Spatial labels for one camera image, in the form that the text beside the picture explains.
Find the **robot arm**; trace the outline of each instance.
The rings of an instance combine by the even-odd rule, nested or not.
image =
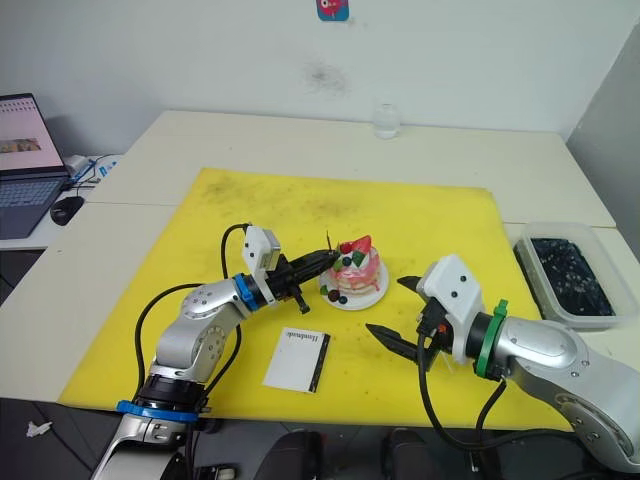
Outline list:
[[[144,385],[133,401],[118,403],[123,418],[92,478],[183,478],[184,458],[175,449],[206,403],[204,383],[231,331],[259,308],[289,298],[308,312],[300,284],[330,268],[338,256],[318,250],[289,262],[271,231],[248,226],[243,258],[250,274],[187,295],[158,341]]]
[[[422,277],[404,277],[427,306],[418,331],[432,338],[429,365],[438,351],[481,377],[507,377],[558,410],[602,464],[640,472],[640,374],[591,350],[573,330],[556,322],[506,316],[506,302],[484,313],[480,286],[455,255]],[[377,325],[369,330],[387,348],[415,361],[415,346]]]

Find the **clear plastic cup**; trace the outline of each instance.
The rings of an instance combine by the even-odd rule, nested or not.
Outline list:
[[[373,111],[373,131],[378,138],[387,140],[395,137],[400,131],[400,113],[390,103],[382,103]]]

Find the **sticker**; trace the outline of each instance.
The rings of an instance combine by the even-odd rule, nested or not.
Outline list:
[[[316,0],[318,17],[325,22],[344,22],[349,18],[348,0]]]

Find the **blue ring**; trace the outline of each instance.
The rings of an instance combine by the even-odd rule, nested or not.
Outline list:
[[[172,410],[158,410],[157,408],[140,407],[126,400],[120,400],[116,405],[116,412],[131,413],[140,417],[158,418],[170,422],[195,423],[198,414],[195,412],[174,412]]]
[[[251,293],[251,290],[249,290],[249,287],[247,287],[247,284],[244,283],[244,278],[242,278],[242,274],[239,273],[238,275],[233,277],[233,280],[236,282],[236,287],[238,287],[238,290],[240,290],[240,298],[242,298],[242,301],[244,303],[247,304],[247,307],[249,307],[249,310],[251,310],[252,312],[255,312],[256,310],[258,310],[258,304],[256,303],[256,299],[253,298],[253,293]]]

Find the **computer mouse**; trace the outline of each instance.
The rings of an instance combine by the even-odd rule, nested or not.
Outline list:
[[[51,220],[58,225],[66,225],[76,212],[80,210],[83,203],[84,198],[82,197],[67,197],[58,200],[51,206],[51,210],[49,210]]]

